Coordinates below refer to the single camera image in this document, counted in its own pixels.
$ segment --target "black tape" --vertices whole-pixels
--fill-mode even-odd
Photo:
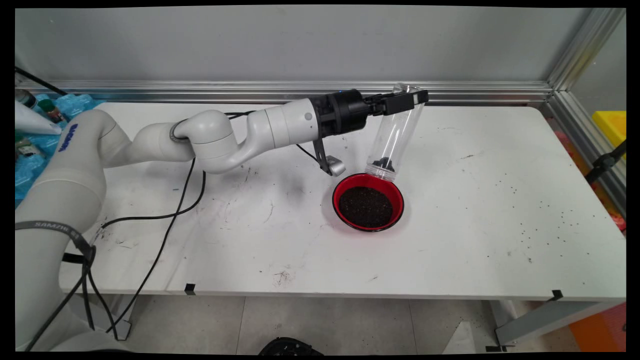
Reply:
[[[46,229],[53,230],[63,234],[66,234],[71,241],[74,242],[76,249],[82,252],[82,255],[88,261],[91,261],[92,250],[91,245],[83,238],[82,234],[76,231],[73,227],[69,225],[62,224],[60,222],[46,221],[46,220],[37,220],[37,221],[23,221],[15,223],[15,229]]]
[[[554,294],[554,297],[552,297],[551,299],[549,299],[547,301],[556,301],[556,300],[560,300],[561,298],[564,297],[562,295],[562,291],[560,291],[560,290],[551,290],[551,292]]]
[[[196,284],[187,284],[187,286],[184,287],[184,292],[187,295],[196,295],[195,293],[195,288],[196,288]]]
[[[84,256],[77,254],[69,254],[68,252],[62,255],[62,261],[72,264],[81,264],[84,262]]]

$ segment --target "clear plastic cup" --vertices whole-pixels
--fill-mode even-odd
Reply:
[[[422,89],[415,86],[398,83],[394,86],[393,93],[412,93],[420,90]],[[412,110],[382,118],[373,149],[367,158],[367,174],[392,182],[396,179],[402,155],[411,140],[423,107],[424,103],[418,104]]]

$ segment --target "robotic arm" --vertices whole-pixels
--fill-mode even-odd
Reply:
[[[106,194],[103,168],[145,161],[188,161],[221,174],[259,154],[313,142],[320,168],[332,176],[342,162],[325,156],[322,139],[362,129],[369,115],[389,115],[426,102],[426,90],[363,98],[347,90],[255,111],[247,118],[246,139],[237,143],[228,117],[216,110],[179,123],[152,124],[133,141],[100,110],[78,115],[61,135],[56,155],[15,210],[15,222],[48,221],[83,233],[94,224]],[[15,232],[15,348],[24,350],[60,304],[60,259],[66,234],[49,229]],[[103,332],[90,331],[68,307],[36,342],[34,350],[121,348]]]

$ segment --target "metal frame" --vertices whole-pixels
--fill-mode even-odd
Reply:
[[[569,91],[627,13],[625,8],[594,8],[548,77],[555,91]]]
[[[113,102],[200,102],[283,104],[296,99],[356,88],[363,95],[383,94],[395,81],[359,82],[180,82],[180,81],[57,81],[52,85],[76,94]],[[436,105],[513,105],[541,106],[551,94],[544,81],[405,81],[429,90],[429,104]],[[32,81],[19,88],[35,94],[54,95]]]
[[[588,163],[593,163],[600,155],[613,151],[613,145],[591,121],[587,111],[571,92],[554,92],[541,110],[543,114],[557,120]],[[599,181],[620,215],[627,219],[627,161],[620,159]]]
[[[504,325],[498,323],[499,327],[495,330],[495,335],[498,345],[516,345],[518,342],[537,338],[618,304],[617,302],[548,301]],[[493,304],[492,310],[497,320],[505,317],[500,313],[499,307],[496,308]]]

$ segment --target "yellow bin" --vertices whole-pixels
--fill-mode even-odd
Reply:
[[[596,111],[591,118],[609,139],[613,147],[617,147],[627,138],[626,111]]]

